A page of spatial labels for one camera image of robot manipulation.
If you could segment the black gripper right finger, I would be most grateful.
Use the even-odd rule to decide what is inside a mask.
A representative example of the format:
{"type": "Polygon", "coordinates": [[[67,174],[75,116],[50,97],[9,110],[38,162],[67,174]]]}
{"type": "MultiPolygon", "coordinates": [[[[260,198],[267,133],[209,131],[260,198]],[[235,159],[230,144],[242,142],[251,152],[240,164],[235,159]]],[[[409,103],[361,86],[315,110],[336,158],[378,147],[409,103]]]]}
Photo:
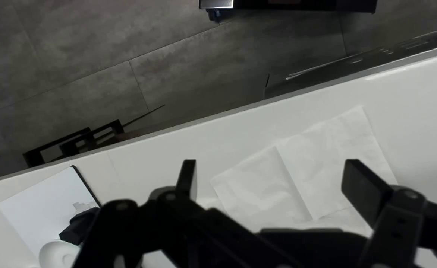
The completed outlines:
{"type": "Polygon", "coordinates": [[[437,204],[421,192],[390,185],[360,159],[346,159],[342,192],[373,229],[360,268],[416,268],[416,253],[437,258],[437,204]]]}

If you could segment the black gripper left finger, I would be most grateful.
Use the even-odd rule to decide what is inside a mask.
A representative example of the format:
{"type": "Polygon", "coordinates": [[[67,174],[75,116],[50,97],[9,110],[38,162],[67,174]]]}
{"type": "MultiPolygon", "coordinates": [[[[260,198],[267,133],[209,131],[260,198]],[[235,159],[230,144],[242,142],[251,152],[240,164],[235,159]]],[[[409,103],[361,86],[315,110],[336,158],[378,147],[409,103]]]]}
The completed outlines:
{"type": "Polygon", "coordinates": [[[185,159],[178,183],[155,189],[142,206],[133,200],[103,204],[87,228],[72,268],[139,268],[147,253],[161,250],[166,232],[163,203],[191,200],[196,165],[196,159],[185,159]]]}

